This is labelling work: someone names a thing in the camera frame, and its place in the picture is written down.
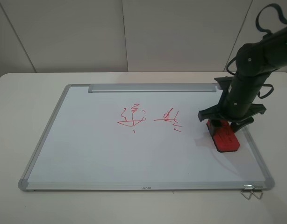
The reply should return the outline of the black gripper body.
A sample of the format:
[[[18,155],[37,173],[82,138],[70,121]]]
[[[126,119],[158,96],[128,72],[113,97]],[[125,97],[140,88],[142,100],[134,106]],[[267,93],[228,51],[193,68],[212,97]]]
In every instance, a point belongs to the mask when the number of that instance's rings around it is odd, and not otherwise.
[[[215,81],[222,90],[218,104],[198,112],[199,121],[205,119],[244,121],[258,113],[264,114],[263,104],[254,104],[260,89],[269,74],[246,77],[237,74],[233,77],[217,77]]]

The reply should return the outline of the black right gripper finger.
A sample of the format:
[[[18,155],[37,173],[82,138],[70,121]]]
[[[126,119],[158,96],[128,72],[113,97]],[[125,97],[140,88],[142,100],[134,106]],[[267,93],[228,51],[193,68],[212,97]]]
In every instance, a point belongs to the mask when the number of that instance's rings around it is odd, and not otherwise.
[[[236,121],[236,122],[231,122],[231,129],[234,133],[236,133],[237,131],[239,131],[241,128],[251,124],[254,122],[253,117],[249,117],[245,120],[241,120],[241,121]]]

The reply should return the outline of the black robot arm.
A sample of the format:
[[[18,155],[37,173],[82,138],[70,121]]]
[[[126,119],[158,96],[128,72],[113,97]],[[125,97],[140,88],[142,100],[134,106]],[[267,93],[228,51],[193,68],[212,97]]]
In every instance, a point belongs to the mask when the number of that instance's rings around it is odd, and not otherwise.
[[[237,132],[253,123],[254,115],[265,113],[266,108],[253,101],[272,93],[261,96],[259,92],[272,72],[287,66],[287,27],[258,43],[243,45],[235,62],[237,71],[233,77],[215,79],[222,90],[218,104],[198,113],[199,121],[208,120],[211,136],[222,127],[223,121],[229,121],[232,131]]]

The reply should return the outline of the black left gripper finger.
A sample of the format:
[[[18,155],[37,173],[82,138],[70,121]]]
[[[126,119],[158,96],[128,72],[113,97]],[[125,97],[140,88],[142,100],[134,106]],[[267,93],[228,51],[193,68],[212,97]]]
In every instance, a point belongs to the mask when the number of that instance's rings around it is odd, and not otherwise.
[[[222,123],[220,120],[217,120],[217,119],[212,119],[211,120],[211,126],[213,128],[220,128],[222,126]]]

